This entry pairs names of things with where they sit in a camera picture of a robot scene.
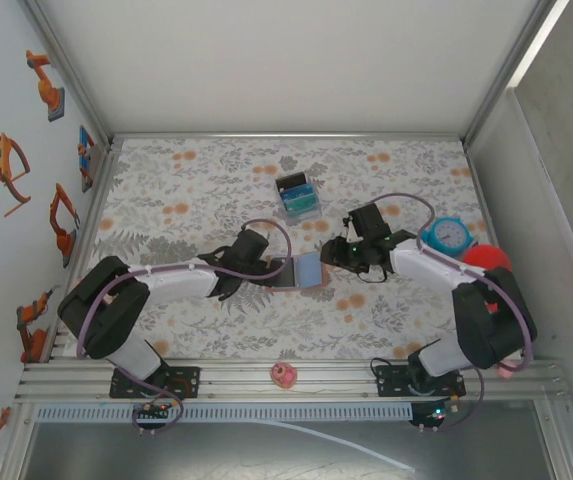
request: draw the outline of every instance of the gray leaf pattern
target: gray leaf pattern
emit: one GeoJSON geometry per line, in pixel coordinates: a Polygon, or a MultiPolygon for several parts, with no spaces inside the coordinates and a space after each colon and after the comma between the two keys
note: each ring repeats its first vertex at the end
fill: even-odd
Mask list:
{"type": "MultiPolygon", "coordinates": [[[[349,210],[393,191],[424,196],[438,215],[459,216],[488,241],[459,142],[125,140],[87,267],[107,255],[139,265],[186,261],[230,245],[254,218],[287,225],[294,253],[319,251],[343,233],[349,210]],[[287,220],[279,208],[274,181],[297,171],[314,182],[321,218],[287,220]]],[[[412,201],[378,206],[393,230],[412,231],[426,217],[412,201]]],[[[256,228],[270,242],[267,254],[286,251],[278,231],[256,228]]],[[[327,270],[323,288],[273,293],[245,282],[223,303],[184,298],[147,308],[135,328],[168,357],[273,360],[405,357],[454,329],[450,299],[410,279],[368,285],[327,270]]]]}

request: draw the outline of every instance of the white cable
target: white cable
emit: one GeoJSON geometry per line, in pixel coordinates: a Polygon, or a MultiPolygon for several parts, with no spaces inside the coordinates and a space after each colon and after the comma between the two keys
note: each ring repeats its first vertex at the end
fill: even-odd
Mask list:
{"type": "Polygon", "coordinates": [[[389,465],[393,465],[394,467],[401,468],[402,470],[406,470],[408,472],[415,473],[415,469],[409,465],[406,465],[402,462],[398,462],[397,460],[393,460],[390,457],[382,455],[381,453],[377,453],[369,448],[362,447],[353,442],[349,442],[348,440],[344,440],[343,438],[333,437],[332,435],[326,435],[325,433],[318,432],[317,430],[311,430],[309,428],[300,427],[299,425],[292,425],[290,423],[282,423],[282,422],[273,422],[271,420],[248,420],[247,423],[258,423],[260,425],[269,425],[271,427],[280,427],[280,428],[288,428],[290,430],[296,430],[298,432],[307,433],[308,435],[313,435],[315,437],[323,438],[324,440],[330,440],[331,442],[339,443],[340,445],[344,445],[346,447],[354,448],[355,450],[359,450],[371,457],[378,458],[389,465]]]}

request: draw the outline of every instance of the clock face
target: clock face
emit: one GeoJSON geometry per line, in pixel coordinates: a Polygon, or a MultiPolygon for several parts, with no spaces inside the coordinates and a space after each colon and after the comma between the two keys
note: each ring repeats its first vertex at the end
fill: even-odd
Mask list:
{"type": "Polygon", "coordinates": [[[448,220],[439,222],[435,226],[435,237],[437,237],[439,243],[450,248],[461,248],[466,246],[468,242],[466,227],[448,220]]]}

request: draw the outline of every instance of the metal bracket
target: metal bracket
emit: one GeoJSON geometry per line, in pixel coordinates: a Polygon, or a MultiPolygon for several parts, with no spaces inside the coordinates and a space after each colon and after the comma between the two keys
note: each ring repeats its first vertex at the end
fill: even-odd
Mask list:
{"type": "MultiPolygon", "coordinates": [[[[197,398],[199,392],[199,367],[169,367],[166,388],[182,400],[197,398]]],[[[110,381],[110,398],[150,398],[145,388],[126,378],[118,369],[110,381]]]]}
{"type": "Polygon", "coordinates": [[[451,397],[466,395],[464,377],[450,372],[441,377],[442,385],[431,393],[420,394],[411,387],[408,368],[404,365],[378,365],[374,367],[377,375],[377,394],[380,397],[451,397]]]}

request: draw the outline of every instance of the gray floor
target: gray floor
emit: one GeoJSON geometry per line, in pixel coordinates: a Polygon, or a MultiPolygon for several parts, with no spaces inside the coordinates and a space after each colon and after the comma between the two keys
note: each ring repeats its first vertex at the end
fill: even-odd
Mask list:
{"type": "Polygon", "coordinates": [[[39,426],[24,478],[488,479],[550,478],[525,402],[487,402],[466,426],[419,435],[403,423],[303,423],[414,467],[416,474],[301,432],[250,424],[183,424],[158,438],[127,425],[39,426]]]}

